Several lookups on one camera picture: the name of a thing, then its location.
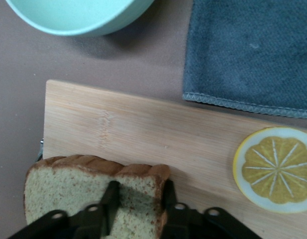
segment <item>wood grain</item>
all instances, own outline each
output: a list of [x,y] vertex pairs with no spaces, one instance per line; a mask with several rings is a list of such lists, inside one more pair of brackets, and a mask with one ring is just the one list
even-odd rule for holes
[[168,164],[179,201],[200,211],[222,207],[264,239],[307,239],[307,212],[263,210],[233,179],[242,140],[275,124],[55,80],[47,82],[45,107],[44,158]]

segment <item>lemon coaster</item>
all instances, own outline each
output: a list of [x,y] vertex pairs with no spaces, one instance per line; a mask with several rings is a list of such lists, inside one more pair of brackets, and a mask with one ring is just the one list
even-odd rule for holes
[[307,210],[307,134],[272,127],[248,136],[239,146],[233,175],[256,205],[278,213]]

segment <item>metal clip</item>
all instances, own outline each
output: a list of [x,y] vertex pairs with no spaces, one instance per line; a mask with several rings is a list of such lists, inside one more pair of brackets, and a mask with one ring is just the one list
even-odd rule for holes
[[43,158],[43,148],[44,148],[44,139],[40,141],[40,148],[39,148],[39,152],[38,152],[35,162],[38,162],[39,160]]

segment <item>table surface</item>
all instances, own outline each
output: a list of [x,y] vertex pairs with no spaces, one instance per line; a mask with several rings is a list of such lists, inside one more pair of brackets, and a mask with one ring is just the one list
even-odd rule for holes
[[78,38],[40,32],[0,0],[0,239],[25,226],[24,180],[43,137],[48,79],[307,128],[307,119],[182,100],[191,7],[192,0],[155,0],[143,16],[118,32]]

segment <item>gray-blue cloth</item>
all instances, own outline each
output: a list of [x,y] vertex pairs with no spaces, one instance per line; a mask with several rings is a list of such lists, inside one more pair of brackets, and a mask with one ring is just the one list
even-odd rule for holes
[[307,0],[194,0],[183,99],[307,118]]

